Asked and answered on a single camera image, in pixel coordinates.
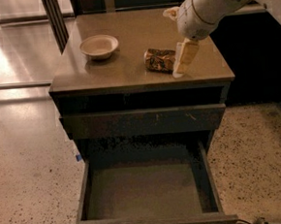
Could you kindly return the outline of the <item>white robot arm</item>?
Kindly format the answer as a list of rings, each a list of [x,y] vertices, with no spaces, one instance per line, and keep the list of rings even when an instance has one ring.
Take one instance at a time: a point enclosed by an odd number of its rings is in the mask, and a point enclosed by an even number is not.
[[[281,0],[185,0],[180,7],[163,11],[163,16],[176,21],[184,41],[176,45],[172,75],[182,77],[196,57],[199,40],[210,35],[224,16],[243,8],[248,2],[263,6],[281,25]]]

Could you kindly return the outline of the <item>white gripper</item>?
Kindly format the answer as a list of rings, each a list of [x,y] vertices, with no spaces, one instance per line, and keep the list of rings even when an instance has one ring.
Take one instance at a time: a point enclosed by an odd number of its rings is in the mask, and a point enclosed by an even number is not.
[[[197,41],[209,36],[219,24],[215,7],[217,0],[185,0],[177,6],[163,11],[163,16],[177,21],[177,30],[186,38],[178,42],[172,76],[183,77],[199,50]]]

